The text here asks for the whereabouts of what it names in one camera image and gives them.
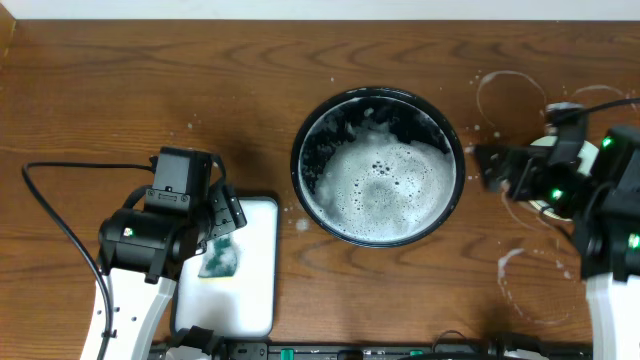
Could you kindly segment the green yellow sponge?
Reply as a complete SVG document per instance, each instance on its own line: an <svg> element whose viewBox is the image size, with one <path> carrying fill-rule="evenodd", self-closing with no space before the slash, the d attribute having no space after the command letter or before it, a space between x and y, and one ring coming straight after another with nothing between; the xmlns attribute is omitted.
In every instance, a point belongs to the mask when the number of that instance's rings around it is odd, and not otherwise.
<svg viewBox="0 0 640 360"><path fill-rule="evenodd" d="M200 278L215 279L233 277L238 267L238 253L230 236L206 241L206 251L198 273Z"/></svg>

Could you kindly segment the mint green plate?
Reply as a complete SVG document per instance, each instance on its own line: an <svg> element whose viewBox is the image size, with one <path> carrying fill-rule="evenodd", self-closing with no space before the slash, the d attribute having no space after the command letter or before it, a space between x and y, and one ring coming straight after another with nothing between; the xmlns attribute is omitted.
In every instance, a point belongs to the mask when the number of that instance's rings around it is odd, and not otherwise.
<svg viewBox="0 0 640 360"><path fill-rule="evenodd" d="M538 138L536 140L534 140L531 145L532 146L538 146L538 147L552 147L556 142L556 137L555 136L543 136L541 138ZM595 159L597 157L599 153L598 148L593 145L592 143L585 141L580 149L580 152L578 153L578 168L577 168L577 172L584 175L584 176L590 176L591 175L591 168L595 162ZM547 206L547 203L543 200L532 200L529 202L529 205L536 211L541 210L543 207ZM569 218L563 218L561 216L558 216L555 213L552 213L550 209L548 209L545 212L545 215L553 218L555 220L559 220L562 222L571 222L571 219Z"/></svg>

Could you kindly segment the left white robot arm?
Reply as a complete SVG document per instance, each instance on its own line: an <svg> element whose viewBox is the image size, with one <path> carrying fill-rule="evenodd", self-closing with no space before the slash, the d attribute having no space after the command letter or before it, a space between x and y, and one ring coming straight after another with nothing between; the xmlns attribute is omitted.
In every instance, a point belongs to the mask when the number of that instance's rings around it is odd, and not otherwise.
<svg viewBox="0 0 640 360"><path fill-rule="evenodd" d="M134 190L100 226L100 277L84 359L144 359L186 260L244 227L216 154L164 147L152 184Z"/></svg>

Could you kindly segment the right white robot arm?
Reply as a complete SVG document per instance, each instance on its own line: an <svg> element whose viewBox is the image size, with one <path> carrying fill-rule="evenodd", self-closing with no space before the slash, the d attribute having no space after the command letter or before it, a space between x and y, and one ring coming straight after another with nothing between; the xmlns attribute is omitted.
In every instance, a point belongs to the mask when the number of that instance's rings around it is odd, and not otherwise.
<svg viewBox="0 0 640 360"><path fill-rule="evenodd" d="M478 145L486 188L514 201L541 201L573 223L571 243L593 328L596 359L639 356L639 131L608 130L589 174L579 173L578 142L543 146Z"/></svg>

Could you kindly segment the black rectangular foam tray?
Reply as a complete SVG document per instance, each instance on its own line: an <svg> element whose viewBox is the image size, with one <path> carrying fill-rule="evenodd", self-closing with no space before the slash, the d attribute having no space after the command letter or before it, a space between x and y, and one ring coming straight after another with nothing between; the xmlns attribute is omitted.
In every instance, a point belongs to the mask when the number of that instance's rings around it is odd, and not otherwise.
<svg viewBox="0 0 640 360"><path fill-rule="evenodd" d="M236 270L213 271L214 243L187 260L174 296L171 330L193 326L233 339L264 338L275 311L278 204L269 197L242 198L247 225L223 239L236 255Z"/></svg>

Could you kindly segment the round black wash tray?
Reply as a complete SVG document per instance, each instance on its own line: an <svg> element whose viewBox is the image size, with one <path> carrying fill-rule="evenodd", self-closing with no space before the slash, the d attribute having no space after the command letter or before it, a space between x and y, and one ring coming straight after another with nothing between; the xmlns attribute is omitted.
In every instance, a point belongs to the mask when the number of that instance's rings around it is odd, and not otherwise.
<svg viewBox="0 0 640 360"><path fill-rule="evenodd" d="M354 245L392 248L441 227L464 189L466 164L451 122L395 88L339 93L296 134L291 181L302 208Z"/></svg>

